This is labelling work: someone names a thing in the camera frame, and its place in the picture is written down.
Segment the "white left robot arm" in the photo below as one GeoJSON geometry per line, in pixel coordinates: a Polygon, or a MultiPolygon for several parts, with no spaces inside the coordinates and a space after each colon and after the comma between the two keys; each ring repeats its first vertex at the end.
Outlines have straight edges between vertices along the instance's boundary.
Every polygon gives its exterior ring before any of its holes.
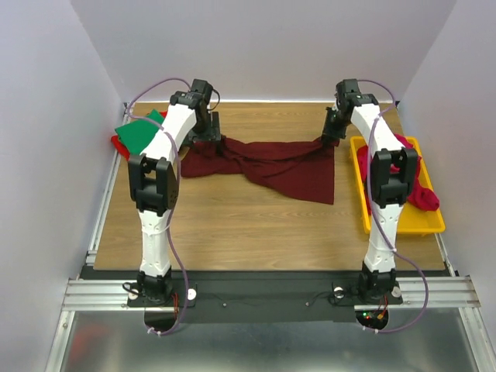
{"type": "Polygon", "coordinates": [[[129,157],[130,197],[136,204],[142,231],[142,263],[136,283],[125,285],[131,300],[165,305],[177,299],[171,280],[170,223],[177,204],[181,180],[181,146],[221,141],[219,114],[210,107],[216,90],[195,79],[188,91],[170,97],[163,122],[143,121],[157,128],[149,144],[129,157]]]}

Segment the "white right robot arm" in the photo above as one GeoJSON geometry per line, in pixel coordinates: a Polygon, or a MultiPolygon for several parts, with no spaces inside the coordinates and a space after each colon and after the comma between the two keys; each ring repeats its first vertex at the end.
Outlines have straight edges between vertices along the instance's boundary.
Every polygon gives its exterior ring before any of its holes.
{"type": "Polygon", "coordinates": [[[321,141],[334,145],[353,125],[367,145],[365,191],[372,222],[356,292],[361,300],[374,302],[395,286],[398,221],[413,191],[419,155],[397,139],[384,120],[378,100],[361,92],[357,79],[337,83],[335,97],[335,105],[326,109],[321,141]]]}

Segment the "maroon t shirt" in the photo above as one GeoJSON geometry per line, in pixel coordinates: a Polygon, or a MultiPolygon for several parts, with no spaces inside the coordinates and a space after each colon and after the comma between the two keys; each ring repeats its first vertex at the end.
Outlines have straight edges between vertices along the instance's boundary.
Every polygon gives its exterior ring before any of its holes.
{"type": "Polygon", "coordinates": [[[218,143],[195,144],[181,161],[181,176],[242,174],[286,197],[333,205],[334,149],[320,139],[243,143],[224,136],[218,143]]]}

